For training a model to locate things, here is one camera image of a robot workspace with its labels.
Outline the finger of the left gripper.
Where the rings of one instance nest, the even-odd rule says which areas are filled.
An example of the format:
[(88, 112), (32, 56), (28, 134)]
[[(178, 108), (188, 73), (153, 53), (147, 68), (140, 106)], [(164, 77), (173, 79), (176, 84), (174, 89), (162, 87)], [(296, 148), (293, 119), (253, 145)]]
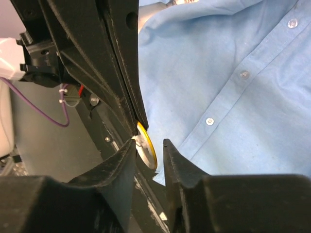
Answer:
[(97, 9), (112, 41), (134, 119), (147, 129), (138, 77), (138, 1), (98, 0)]

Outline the light blue button shirt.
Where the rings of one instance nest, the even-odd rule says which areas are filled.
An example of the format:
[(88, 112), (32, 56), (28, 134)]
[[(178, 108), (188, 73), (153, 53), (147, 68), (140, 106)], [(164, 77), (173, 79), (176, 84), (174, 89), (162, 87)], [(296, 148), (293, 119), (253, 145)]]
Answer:
[(311, 3), (142, 0), (139, 83), (163, 140), (210, 175), (311, 174)]

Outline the yellow round brooch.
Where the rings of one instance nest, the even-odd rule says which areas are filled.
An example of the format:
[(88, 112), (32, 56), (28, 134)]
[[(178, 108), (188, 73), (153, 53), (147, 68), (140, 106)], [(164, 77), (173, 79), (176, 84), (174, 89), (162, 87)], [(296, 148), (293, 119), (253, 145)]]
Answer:
[(152, 170), (157, 169), (157, 157), (154, 146), (150, 140), (150, 137), (147, 134), (147, 131), (143, 127), (143, 125), (138, 122), (137, 123), (138, 134), (134, 135), (132, 139), (136, 142), (136, 149), (140, 158), (144, 162), (144, 164)]

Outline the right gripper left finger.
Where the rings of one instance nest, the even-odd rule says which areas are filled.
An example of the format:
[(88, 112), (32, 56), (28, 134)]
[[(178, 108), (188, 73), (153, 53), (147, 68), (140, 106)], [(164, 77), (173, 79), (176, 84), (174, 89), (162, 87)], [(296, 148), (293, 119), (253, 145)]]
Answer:
[(128, 231), (136, 144), (68, 183), (49, 176), (2, 176), (3, 233), (125, 233)]

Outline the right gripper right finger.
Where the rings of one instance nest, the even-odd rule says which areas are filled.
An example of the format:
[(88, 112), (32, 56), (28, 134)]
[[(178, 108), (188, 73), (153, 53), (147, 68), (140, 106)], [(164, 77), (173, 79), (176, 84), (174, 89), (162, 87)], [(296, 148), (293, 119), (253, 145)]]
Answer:
[(303, 175), (212, 176), (169, 139), (163, 162), (172, 233), (308, 233), (311, 181)]

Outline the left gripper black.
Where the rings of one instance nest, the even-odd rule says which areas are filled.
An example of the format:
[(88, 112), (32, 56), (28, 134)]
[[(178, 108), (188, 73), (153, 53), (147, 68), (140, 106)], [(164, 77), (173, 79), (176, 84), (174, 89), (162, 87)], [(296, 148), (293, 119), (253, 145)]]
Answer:
[[(17, 44), (23, 47), (25, 72), (22, 82), (44, 87), (73, 84), (61, 62), (37, 0), (12, 0), (14, 9), (26, 31), (20, 34)], [(104, 21), (100, 18), (94, 0), (50, 0), (48, 2), (57, 21), (74, 47), (94, 72), (94, 84), (85, 84), (90, 91), (106, 101), (130, 135), (136, 133), (136, 121), (126, 86), (109, 40)]]

